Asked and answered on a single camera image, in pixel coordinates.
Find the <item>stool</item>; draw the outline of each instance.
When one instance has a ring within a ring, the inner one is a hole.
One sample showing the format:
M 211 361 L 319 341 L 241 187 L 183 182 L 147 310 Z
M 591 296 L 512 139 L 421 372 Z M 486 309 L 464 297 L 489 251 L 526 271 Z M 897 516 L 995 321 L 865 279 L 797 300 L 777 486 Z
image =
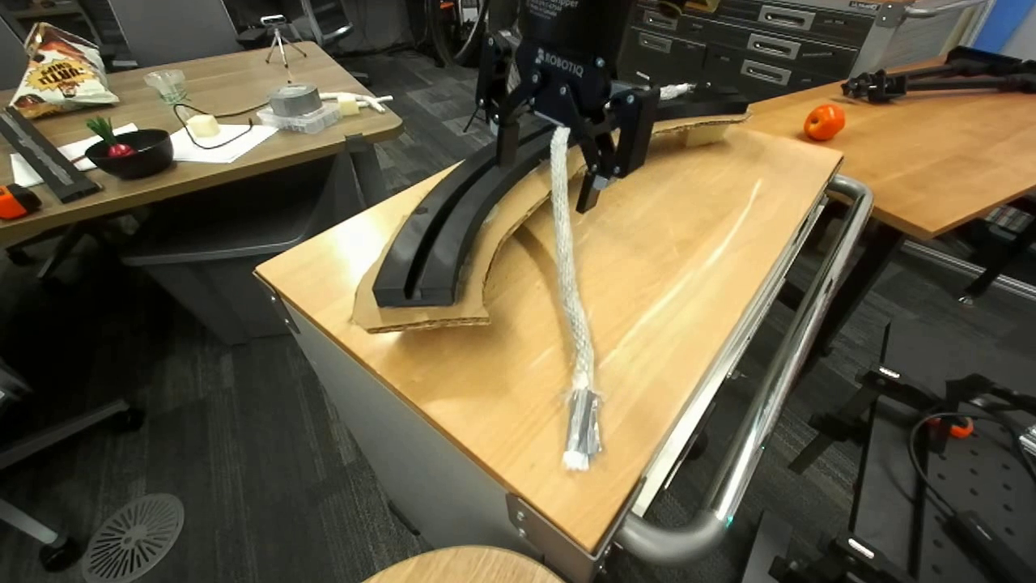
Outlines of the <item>stool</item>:
M 470 579 L 523 579 L 559 583 L 545 565 L 507 549 L 441 549 L 409 557 L 370 576 L 370 583 L 470 583 Z

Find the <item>curved black object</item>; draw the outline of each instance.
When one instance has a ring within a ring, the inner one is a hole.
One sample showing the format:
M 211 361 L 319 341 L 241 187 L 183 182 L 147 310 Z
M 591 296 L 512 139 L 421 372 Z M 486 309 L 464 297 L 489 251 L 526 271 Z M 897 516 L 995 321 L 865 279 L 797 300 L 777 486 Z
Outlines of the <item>curved black object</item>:
M 910 90 L 1036 90 L 1036 61 L 1008 59 L 978 50 L 951 50 L 946 65 L 921 68 L 921 70 L 867 70 L 854 74 L 843 84 L 845 97 L 867 100 L 867 103 L 893 103 Z
M 547 150 L 551 130 L 536 130 L 512 164 L 500 164 L 496 147 L 486 147 L 430 187 L 375 277 L 375 300 L 384 309 L 454 306 L 486 214 L 547 160 Z

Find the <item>orange object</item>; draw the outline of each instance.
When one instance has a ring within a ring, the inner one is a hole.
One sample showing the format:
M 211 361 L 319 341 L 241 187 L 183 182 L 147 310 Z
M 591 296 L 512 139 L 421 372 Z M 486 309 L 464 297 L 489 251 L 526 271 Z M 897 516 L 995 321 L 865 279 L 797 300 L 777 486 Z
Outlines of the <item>orange object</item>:
M 837 106 L 837 103 L 820 103 L 802 120 L 802 135 L 813 139 L 813 143 L 829 143 L 843 130 L 845 130 L 845 110 Z
M 962 420 L 948 420 L 948 439 L 951 441 L 967 441 L 976 434 L 976 420 L 962 418 Z
M 38 198 L 31 187 L 8 185 L 0 187 L 0 222 L 19 222 L 38 207 Z

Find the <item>metal frame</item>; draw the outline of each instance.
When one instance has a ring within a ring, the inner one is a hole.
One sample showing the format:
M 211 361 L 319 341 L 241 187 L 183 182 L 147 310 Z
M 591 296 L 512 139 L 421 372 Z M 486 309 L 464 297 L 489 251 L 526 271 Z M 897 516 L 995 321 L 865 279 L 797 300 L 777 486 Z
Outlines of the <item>metal frame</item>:
M 813 279 L 802 310 L 789 323 L 788 341 L 782 344 L 767 379 L 752 402 L 746 426 L 739 428 L 735 447 L 728 451 L 722 473 L 717 475 L 704 512 L 686 529 L 661 529 L 644 521 L 641 516 L 629 516 L 618 529 L 618 543 L 648 565 L 686 565 L 717 549 L 732 525 L 754 468 L 766 458 L 766 441 L 777 426 L 784 400 L 797 383 L 802 364 L 810 361 L 810 346 L 820 333 L 826 309 L 843 283 L 854 240 L 861 238 L 870 217 L 870 195 L 851 177 L 837 177 L 829 185 L 834 195 L 848 198 L 848 222 L 839 231 L 837 252 L 826 256 L 820 277 Z

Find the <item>cable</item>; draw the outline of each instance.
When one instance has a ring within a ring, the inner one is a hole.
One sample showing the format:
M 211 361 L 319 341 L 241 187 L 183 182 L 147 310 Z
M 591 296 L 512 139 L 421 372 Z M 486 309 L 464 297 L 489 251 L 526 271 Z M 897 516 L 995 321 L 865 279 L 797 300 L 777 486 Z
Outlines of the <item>cable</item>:
M 597 393 L 593 331 L 579 297 L 568 160 L 571 160 L 571 127 L 557 127 L 551 139 L 554 251 L 557 251 L 559 306 L 564 306 L 564 317 L 578 349 L 572 379 L 571 379 L 571 431 L 564 444 L 564 468 L 591 471 L 593 458 L 603 451 L 603 434 L 600 434 L 603 400 Z
M 906 434 L 906 454 L 910 454 L 910 468 L 913 468 L 913 473 L 916 473 L 916 480 L 923 484 L 923 497 L 944 512 L 944 516 L 959 516 L 956 509 L 951 509 L 951 501 L 939 493 L 939 486 L 931 480 L 931 473 L 923 471 L 923 464 L 921 464 L 921 458 L 916 458 L 916 439 L 921 439 L 921 428 L 931 428 L 932 420 L 946 420 L 946 418 L 959 418 L 959 413 L 931 413 L 931 415 L 923 415 L 913 428 L 910 428 L 910 434 Z
M 956 418 L 956 415 L 959 413 L 932 413 L 910 428 L 906 451 L 910 451 L 913 473 L 923 484 L 927 498 L 944 516 L 946 535 L 962 550 L 967 550 L 967 557 L 976 557 L 999 583 L 1034 583 L 1036 569 L 1021 554 L 1014 554 L 976 512 L 959 512 L 921 468 L 921 458 L 916 458 L 921 428 L 927 428 L 931 420 Z
M 238 139 L 243 139 L 245 134 L 254 134 L 254 127 L 255 127 L 255 116 L 251 116 L 251 127 L 245 130 L 241 130 L 241 134 L 234 134 L 230 139 L 223 139 L 223 143 L 199 143 L 195 139 L 195 134 L 191 134 L 191 127 L 187 127 L 187 120 L 183 116 L 183 110 L 191 110 L 191 114 L 209 114 L 209 116 L 243 116 L 243 114 L 255 114 L 255 110 L 263 110 L 265 103 L 258 103 L 258 106 L 245 106 L 245 110 L 230 110 L 230 114 L 209 114 L 209 110 L 199 110 L 199 106 L 191 106 L 191 103 L 173 103 L 173 114 L 175 114 L 175 120 L 183 122 L 183 130 L 187 134 L 187 139 L 199 147 L 199 150 L 223 150 L 223 147 L 230 147 L 230 143 L 238 143 Z

